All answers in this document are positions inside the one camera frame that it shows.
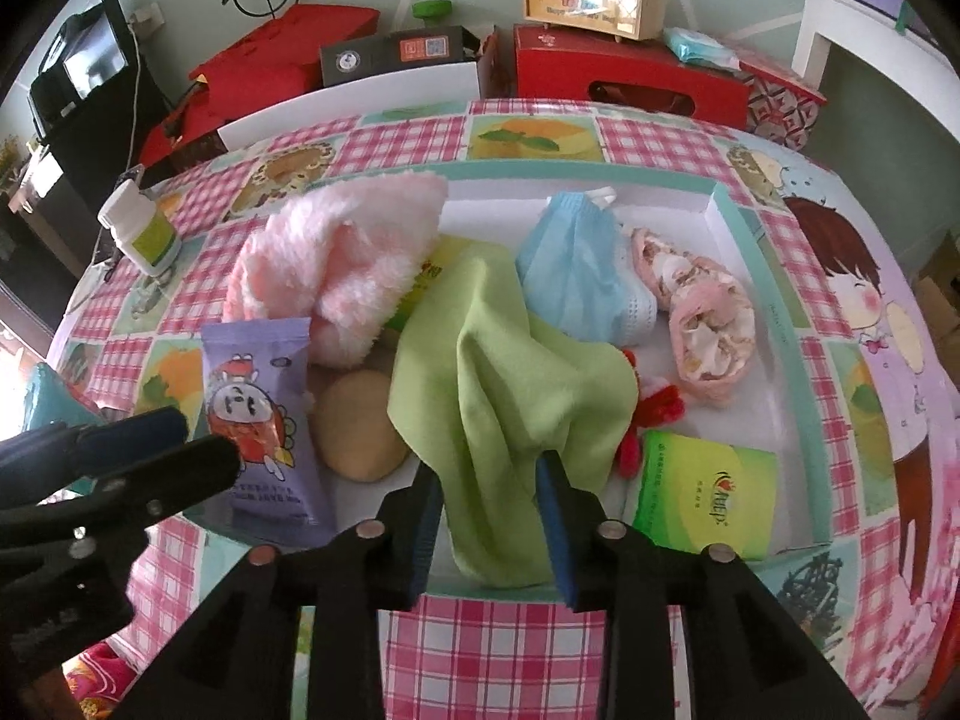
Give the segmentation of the beige egg sponge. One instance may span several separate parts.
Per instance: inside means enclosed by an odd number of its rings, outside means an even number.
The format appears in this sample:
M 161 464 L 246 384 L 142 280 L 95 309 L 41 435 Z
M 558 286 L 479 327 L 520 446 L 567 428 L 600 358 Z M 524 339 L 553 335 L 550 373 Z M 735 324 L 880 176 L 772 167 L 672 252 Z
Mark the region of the beige egg sponge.
M 308 387 L 314 450 L 332 472 L 355 483 L 376 483 L 407 460 L 409 447 L 387 415 L 387 374 L 311 366 Z

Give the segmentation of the white board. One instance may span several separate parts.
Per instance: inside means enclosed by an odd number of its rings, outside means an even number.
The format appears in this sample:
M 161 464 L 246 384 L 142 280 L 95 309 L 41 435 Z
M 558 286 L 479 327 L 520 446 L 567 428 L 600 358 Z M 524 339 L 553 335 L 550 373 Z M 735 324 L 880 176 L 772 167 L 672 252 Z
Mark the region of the white board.
M 478 101 L 493 89 L 480 62 L 407 68 L 301 94 L 218 128 L 228 151 L 297 128 L 402 107 Z

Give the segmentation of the white pill bottle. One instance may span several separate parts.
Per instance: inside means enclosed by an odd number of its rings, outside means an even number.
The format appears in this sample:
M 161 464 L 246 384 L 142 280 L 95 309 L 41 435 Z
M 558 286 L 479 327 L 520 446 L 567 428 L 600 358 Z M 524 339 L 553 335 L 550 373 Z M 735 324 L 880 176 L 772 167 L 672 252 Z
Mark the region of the white pill bottle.
M 179 232 L 132 179 L 112 190 L 99 208 L 98 221 L 122 254 L 149 277 L 162 275 L 181 250 Z

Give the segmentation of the teal plastic toy case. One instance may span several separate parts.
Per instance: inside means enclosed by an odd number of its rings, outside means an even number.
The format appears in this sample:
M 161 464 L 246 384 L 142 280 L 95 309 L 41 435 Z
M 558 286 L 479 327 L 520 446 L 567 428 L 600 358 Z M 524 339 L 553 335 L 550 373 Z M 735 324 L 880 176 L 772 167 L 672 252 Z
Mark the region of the teal plastic toy case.
M 45 362 L 32 368 L 26 385 L 25 430 L 18 437 L 14 481 L 21 497 L 39 502 L 49 494 L 96 475 L 94 427 L 103 413 Z

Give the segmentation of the red bag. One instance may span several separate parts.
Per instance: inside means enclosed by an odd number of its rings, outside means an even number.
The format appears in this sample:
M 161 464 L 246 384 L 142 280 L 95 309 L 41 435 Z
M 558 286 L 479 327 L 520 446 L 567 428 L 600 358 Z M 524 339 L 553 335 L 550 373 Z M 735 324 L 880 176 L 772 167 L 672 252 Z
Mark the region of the red bag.
M 139 163 L 154 166 L 229 122 L 322 86 L 320 51 L 377 31 L 379 11 L 297 4 L 189 73 L 190 88 L 148 133 Z

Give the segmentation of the green tissue pack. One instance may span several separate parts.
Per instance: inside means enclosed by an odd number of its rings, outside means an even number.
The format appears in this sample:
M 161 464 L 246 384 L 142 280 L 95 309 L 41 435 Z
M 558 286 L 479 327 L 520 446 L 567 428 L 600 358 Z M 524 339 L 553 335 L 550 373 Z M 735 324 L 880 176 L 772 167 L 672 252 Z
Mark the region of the green tissue pack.
M 659 429 L 644 434 L 641 449 L 635 530 L 684 553 L 724 543 L 742 559 L 765 559 L 775 522 L 775 454 Z
M 413 311 L 416 309 L 416 306 L 420 304 L 425 294 L 430 291 L 434 282 L 438 280 L 444 271 L 448 270 L 449 266 L 459 259 L 459 255 L 462 254 L 464 250 L 469 249 L 472 244 L 472 239 L 441 234 L 436 243 L 436 247 L 431 251 L 431 254 L 423 260 L 420 271 L 416 273 L 412 286 L 410 286 L 409 291 L 407 291 L 405 296 L 400 300 L 394 315 L 386 325 L 384 325 L 384 328 L 397 333 L 402 332 L 409 318 L 412 316 Z

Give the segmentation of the blue face mask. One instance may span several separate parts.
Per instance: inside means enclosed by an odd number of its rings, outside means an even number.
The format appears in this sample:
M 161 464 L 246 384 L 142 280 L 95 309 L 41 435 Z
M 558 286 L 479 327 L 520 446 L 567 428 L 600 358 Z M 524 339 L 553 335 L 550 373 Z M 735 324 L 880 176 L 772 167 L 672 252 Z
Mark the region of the blue face mask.
M 527 309 L 551 327 L 633 348 L 651 335 L 659 307 L 636 275 L 615 200 L 610 187 L 553 195 L 519 247 L 516 270 Z

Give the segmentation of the pink white zigzag towel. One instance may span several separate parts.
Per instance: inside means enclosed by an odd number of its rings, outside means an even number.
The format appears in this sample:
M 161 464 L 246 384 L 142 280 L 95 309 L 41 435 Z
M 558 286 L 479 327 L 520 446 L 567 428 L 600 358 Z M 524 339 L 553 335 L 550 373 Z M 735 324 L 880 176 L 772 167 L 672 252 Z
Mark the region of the pink white zigzag towel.
M 245 239 L 221 320 L 306 317 L 309 361 L 359 366 L 436 247 L 448 197 L 446 177 L 405 171 L 288 200 Z

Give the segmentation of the patterned tablecloth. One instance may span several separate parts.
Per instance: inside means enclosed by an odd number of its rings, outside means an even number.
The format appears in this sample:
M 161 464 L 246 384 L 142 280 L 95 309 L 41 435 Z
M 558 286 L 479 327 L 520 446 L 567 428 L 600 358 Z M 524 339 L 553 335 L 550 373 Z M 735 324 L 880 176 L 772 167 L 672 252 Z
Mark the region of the patterned tablecloth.
M 670 115 L 485 101 L 299 127 L 155 199 L 172 270 L 117 266 L 53 362 L 242 460 L 135 562 L 135 663 L 194 611 L 207 533 L 312 548 L 431 470 L 427 591 L 379 618 L 387 715 L 592 717 L 604 618 L 551 575 L 548 450 L 629 535 L 731 544 L 866 709 L 944 639 L 957 392 L 834 172 Z

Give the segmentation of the green knob object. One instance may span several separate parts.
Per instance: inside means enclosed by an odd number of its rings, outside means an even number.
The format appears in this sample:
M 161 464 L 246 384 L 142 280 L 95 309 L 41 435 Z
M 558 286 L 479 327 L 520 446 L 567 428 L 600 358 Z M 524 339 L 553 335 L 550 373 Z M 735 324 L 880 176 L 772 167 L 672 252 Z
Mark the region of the green knob object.
M 444 25 L 454 13 L 451 0 L 418 0 L 410 5 L 410 13 L 425 28 Z

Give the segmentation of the red gift box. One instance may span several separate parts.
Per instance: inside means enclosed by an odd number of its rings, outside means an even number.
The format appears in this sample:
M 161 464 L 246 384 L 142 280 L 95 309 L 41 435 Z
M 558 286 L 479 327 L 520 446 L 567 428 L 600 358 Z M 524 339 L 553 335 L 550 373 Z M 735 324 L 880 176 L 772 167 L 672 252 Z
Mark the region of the red gift box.
M 561 26 L 514 28 L 516 94 L 592 101 L 674 114 L 742 130 L 748 86 L 729 73 L 689 67 L 656 41 L 619 43 Z

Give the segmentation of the red patterned box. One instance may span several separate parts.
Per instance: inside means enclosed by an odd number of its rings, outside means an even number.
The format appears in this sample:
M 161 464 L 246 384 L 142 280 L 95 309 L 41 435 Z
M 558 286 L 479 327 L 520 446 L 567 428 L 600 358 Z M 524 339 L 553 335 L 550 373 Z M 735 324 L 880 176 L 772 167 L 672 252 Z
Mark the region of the red patterned box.
M 748 86 L 748 132 L 802 151 L 827 98 L 770 55 L 739 44 L 732 46 L 732 52 Z

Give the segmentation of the blue wet wipes pack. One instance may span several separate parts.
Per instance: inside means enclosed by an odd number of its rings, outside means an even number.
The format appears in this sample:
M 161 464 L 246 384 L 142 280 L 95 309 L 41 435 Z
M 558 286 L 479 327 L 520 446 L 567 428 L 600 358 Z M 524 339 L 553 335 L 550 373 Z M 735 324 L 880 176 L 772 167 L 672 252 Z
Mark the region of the blue wet wipes pack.
M 683 28 L 664 28 L 662 40 L 665 47 L 682 64 L 731 73 L 740 70 L 737 54 L 730 47 L 704 32 Z

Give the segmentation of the pink floral fabric bundle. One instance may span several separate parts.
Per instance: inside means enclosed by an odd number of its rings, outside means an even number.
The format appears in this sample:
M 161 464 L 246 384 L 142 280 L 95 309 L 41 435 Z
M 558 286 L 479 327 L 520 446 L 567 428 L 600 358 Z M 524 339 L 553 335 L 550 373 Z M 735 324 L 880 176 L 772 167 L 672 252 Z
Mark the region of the pink floral fabric bundle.
M 631 232 L 633 268 L 667 316 L 682 390 L 726 406 L 757 351 L 757 317 L 726 266 L 640 227 Z

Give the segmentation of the white shelf frame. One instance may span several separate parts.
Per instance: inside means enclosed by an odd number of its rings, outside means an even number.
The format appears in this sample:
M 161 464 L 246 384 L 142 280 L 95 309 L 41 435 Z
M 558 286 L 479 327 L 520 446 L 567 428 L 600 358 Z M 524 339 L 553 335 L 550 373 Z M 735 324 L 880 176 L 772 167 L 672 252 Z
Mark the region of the white shelf frame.
M 791 68 L 822 85 L 830 49 L 839 47 L 884 75 L 958 138 L 960 83 L 947 57 L 895 21 L 856 0 L 804 0 Z

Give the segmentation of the black cabinet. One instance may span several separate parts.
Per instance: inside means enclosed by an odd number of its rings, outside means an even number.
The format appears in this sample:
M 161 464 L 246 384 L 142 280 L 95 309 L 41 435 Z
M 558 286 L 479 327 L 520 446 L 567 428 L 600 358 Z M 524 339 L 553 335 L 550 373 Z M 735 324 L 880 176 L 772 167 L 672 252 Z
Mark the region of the black cabinet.
M 34 151 L 13 166 L 2 203 L 71 273 L 93 254 L 98 211 L 169 112 L 133 16 L 96 0 L 43 44 L 26 88 Z

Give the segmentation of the black rectangular box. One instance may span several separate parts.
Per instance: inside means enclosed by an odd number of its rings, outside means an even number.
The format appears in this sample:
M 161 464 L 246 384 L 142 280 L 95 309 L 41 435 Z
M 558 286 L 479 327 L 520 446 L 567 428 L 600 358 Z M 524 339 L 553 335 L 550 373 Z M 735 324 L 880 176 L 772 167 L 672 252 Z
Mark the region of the black rectangular box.
M 357 37 L 320 49 L 322 86 L 409 68 L 477 60 L 482 39 L 463 26 L 432 26 Z

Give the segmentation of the purple baby wipes pack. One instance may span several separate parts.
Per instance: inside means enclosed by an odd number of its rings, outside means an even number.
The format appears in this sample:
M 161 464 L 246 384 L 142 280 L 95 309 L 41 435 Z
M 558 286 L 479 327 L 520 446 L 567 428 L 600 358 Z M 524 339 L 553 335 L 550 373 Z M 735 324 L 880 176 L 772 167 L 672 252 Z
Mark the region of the purple baby wipes pack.
M 206 520 L 238 541 L 314 548 L 335 536 L 334 500 L 308 426 L 309 320 L 241 320 L 200 330 L 203 416 L 241 469 Z

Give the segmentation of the green microfiber cloth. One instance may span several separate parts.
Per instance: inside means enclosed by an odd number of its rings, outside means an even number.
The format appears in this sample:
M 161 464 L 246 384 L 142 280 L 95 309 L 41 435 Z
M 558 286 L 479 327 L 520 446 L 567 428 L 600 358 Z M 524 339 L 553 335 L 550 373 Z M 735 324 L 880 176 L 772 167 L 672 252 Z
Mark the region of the green microfiber cloth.
M 529 312 L 511 252 L 476 242 L 398 337 L 387 413 L 443 486 L 459 571 L 495 589 L 550 580 L 535 462 L 555 452 L 599 494 L 638 405 L 638 379 L 608 343 Z

